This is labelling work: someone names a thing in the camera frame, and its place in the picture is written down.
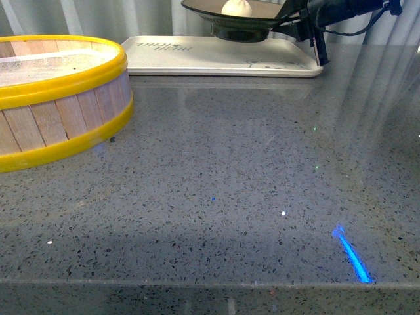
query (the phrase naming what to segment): speckled surface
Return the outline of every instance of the speckled surface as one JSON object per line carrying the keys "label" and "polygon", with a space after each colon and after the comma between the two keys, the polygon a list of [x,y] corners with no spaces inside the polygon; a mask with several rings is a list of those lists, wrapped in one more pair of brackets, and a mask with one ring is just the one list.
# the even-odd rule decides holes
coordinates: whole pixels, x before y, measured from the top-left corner
{"label": "speckled surface", "polygon": [[[115,142],[0,174],[0,314],[29,307],[28,299],[38,305],[36,292],[54,295],[50,282],[63,285],[61,297],[99,304],[124,286],[130,301],[138,285],[185,287],[158,294],[191,301],[191,314],[210,314],[195,309],[215,309],[197,303],[198,292],[219,296],[220,286],[233,290],[226,305],[235,296],[238,314],[256,314],[250,287],[285,290],[296,314],[361,314],[349,299],[388,305],[366,314],[415,314],[416,50],[332,46],[315,79],[131,77],[136,112]],[[333,237],[338,226],[373,283],[360,285]],[[290,302],[302,285],[311,306]],[[331,296],[331,307],[321,296]],[[268,314],[283,302],[266,310],[255,303]],[[126,314],[139,306],[130,307]]]}

